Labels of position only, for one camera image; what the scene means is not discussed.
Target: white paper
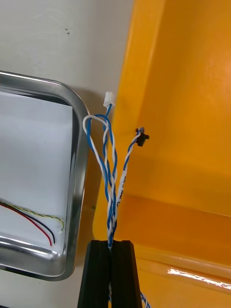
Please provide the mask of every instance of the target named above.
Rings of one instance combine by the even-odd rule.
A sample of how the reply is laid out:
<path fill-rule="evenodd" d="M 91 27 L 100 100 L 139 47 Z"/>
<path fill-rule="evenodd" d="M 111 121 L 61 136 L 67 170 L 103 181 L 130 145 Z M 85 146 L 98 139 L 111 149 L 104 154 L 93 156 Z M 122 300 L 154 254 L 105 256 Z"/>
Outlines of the white paper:
<path fill-rule="evenodd" d="M 71 145 L 70 106 L 0 92 L 0 198 L 65 218 Z M 57 241 L 52 250 L 61 253 L 60 222 L 38 219 L 52 229 Z M 51 249 L 31 222 L 1 206 L 0 236 Z"/>

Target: metal tray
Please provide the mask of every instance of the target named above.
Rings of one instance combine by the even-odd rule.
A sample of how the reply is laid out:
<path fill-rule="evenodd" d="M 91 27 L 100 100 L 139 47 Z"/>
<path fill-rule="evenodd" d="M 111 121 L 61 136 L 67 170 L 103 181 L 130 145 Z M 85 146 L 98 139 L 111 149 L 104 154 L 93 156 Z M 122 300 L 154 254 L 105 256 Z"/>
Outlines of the metal tray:
<path fill-rule="evenodd" d="M 82 129 L 82 121 L 88 112 L 75 92 L 68 86 L 53 80 L 0 71 L 0 91 L 66 104 L 73 108 L 71 165 L 63 252 L 59 254 L 9 238 L 1 238 L 0 241 L 0 269 L 48 281 L 63 280 L 74 270 L 88 160 L 88 144 Z"/>

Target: white connector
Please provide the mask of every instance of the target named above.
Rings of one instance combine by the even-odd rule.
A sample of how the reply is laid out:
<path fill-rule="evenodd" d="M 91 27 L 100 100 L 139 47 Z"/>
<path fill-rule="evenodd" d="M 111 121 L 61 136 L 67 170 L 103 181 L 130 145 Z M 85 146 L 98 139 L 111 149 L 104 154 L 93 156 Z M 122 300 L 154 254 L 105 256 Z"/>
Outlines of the white connector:
<path fill-rule="evenodd" d="M 103 102 L 104 107 L 107 107 L 108 105 L 112 104 L 112 106 L 115 106 L 115 95 L 112 92 L 106 92 L 105 99 Z"/>

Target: orange plastic bin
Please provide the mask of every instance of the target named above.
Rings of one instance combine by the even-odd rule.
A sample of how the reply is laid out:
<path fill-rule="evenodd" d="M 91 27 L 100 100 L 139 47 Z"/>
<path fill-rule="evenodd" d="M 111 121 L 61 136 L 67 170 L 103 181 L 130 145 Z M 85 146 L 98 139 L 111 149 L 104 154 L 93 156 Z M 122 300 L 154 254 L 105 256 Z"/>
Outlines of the orange plastic bin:
<path fill-rule="evenodd" d="M 115 239 L 134 243 L 151 297 L 157 272 L 209 277 L 229 293 L 230 0 L 135 1 L 113 120 L 119 176 L 140 126 L 150 139 L 130 157 Z M 101 183 L 96 239 L 106 239 L 106 209 Z"/>

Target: yellow wire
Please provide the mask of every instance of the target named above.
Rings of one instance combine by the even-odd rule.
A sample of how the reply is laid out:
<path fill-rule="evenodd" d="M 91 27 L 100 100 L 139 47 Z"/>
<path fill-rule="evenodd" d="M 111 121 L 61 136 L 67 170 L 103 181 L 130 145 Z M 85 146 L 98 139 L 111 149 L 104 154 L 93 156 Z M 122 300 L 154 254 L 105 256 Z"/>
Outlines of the yellow wire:
<path fill-rule="evenodd" d="M 11 207 L 14 207 L 20 211 L 24 211 L 24 212 L 27 212 L 27 213 L 30 213 L 30 214 L 34 214 L 36 216 L 40 216 L 40 217 L 44 217 L 44 218 L 53 218 L 53 219 L 56 219 L 58 220 L 59 222 L 61 222 L 61 225 L 62 225 L 62 229 L 61 231 L 63 231 L 64 227 L 65 227 L 65 224 L 64 224 L 64 221 L 57 217 L 57 216 L 54 216 L 54 215 L 45 215 L 45 214 L 40 214 L 40 213 L 37 213 L 35 211 L 32 211 L 32 210 L 29 210 L 28 208 L 25 208 L 25 207 L 21 207 L 21 206 L 17 206 L 17 205 L 13 205 L 13 204 L 8 204 L 10 205 Z"/>

